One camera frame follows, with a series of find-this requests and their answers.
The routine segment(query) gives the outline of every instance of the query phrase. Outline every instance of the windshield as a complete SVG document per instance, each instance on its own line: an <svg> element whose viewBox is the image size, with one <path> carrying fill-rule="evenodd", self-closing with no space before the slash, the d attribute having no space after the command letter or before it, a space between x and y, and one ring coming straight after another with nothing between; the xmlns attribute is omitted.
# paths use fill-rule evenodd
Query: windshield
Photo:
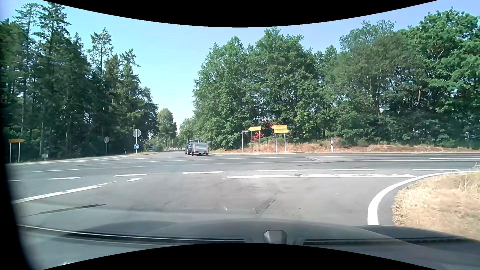
<svg viewBox="0 0 480 270"><path fill-rule="evenodd" d="M2 134L19 225L161 237L282 219L480 240L478 2L253 28L7 3ZM30 258L56 258L39 269L80 249L25 235Z"/></svg>

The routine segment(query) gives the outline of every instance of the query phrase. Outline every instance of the asphalt road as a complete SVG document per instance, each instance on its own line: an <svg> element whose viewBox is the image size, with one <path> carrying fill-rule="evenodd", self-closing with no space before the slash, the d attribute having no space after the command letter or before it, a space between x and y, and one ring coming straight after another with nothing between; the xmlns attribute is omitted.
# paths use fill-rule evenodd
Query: asphalt road
<svg viewBox="0 0 480 270"><path fill-rule="evenodd" d="M384 188L425 174L471 170L476 162L480 153L162 152L14 164L7 171L19 224L133 234L225 218L366 225L367 208ZM379 205L380 224L392 224L394 195ZM41 237L26 241L33 252L43 250L39 269L58 263L61 244ZM52 252L57 256L46 262ZM91 258L119 252L125 251L97 250Z"/></svg>

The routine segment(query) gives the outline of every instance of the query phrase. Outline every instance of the sky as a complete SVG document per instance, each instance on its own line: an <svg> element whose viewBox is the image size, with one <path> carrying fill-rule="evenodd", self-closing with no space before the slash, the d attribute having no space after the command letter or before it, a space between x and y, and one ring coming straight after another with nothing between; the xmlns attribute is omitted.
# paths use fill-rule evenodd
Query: sky
<svg viewBox="0 0 480 270"><path fill-rule="evenodd" d="M17 15L15 10L24 4L40 0L1 0L0 18ZM301 44L312 48L314 52L324 51L328 46L339 47L339 39L355 28L360 28L362 21L371 23L380 20L396 22L396 29L417 25L428 12L445 11L453 7L472 15L480 15L480 0L437 0L409 8L350 18L338 21L308 25L291 25L279 27L282 34L302 35ZM213 46L226 44L237 36L246 47L255 44L264 35L265 27L202 27L173 25L117 17L77 8L65 7L68 27L73 36L78 32L84 48L91 47L90 35L100 33L104 27L112 35L114 53L133 49L137 56L135 68L141 80L141 86L149 87L153 102L161 110L168 108L173 113L177 127L185 119L193 116L194 79Z"/></svg>

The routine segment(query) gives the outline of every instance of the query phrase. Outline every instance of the dry grass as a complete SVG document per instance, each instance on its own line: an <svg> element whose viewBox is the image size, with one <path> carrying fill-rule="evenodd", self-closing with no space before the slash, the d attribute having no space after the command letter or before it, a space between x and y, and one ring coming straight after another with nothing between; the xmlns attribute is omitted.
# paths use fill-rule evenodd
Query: dry grass
<svg viewBox="0 0 480 270"><path fill-rule="evenodd" d="M155 152L155 151L149 151L149 152L138 152L138 153L133 153L133 154L130 154L132 156L135 156L135 155L151 155L151 154L156 154L158 152Z"/></svg>
<svg viewBox="0 0 480 270"><path fill-rule="evenodd" d="M370 145L367 147L355 146L344 147L340 144L338 138L333 139L334 152L336 153L355 153L355 152L479 152L464 147L446 148L433 146L394 146L394 145ZM284 153L283 138L277 141L277 149L279 153ZM244 153L251 153L251 146L244 146ZM287 153L329 153L330 140L316 143L289 144L287 143ZM241 153L241 149L235 150L215 150L212 153ZM258 143L253 143L253 152L258 153ZM275 140L270 140L260 144L260 153L275 153Z"/></svg>
<svg viewBox="0 0 480 270"><path fill-rule="evenodd" d="M397 193L395 225L480 240L480 172L429 177Z"/></svg>

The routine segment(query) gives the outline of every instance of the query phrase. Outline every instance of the yellow direction sign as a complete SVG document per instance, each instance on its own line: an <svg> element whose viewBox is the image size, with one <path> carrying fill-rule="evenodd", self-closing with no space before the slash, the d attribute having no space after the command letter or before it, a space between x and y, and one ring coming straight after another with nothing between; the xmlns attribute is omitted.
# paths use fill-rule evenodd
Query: yellow direction sign
<svg viewBox="0 0 480 270"><path fill-rule="evenodd" d="M9 143L22 143L24 142L25 140L24 139L10 139L8 140Z"/></svg>
<svg viewBox="0 0 480 270"><path fill-rule="evenodd" d="M287 125L273 125L273 129L287 129Z"/></svg>
<svg viewBox="0 0 480 270"><path fill-rule="evenodd" d="M277 134L280 134L280 133L288 133L290 132L290 130L286 129L286 128L282 128L282 129L274 129L273 130L273 133L277 133Z"/></svg>
<svg viewBox="0 0 480 270"><path fill-rule="evenodd" d="M249 127L248 130L250 130L250 131L259 131L259 130L262 130L262 127L261 127L261 126L252 126L252 127Z"/></svg>

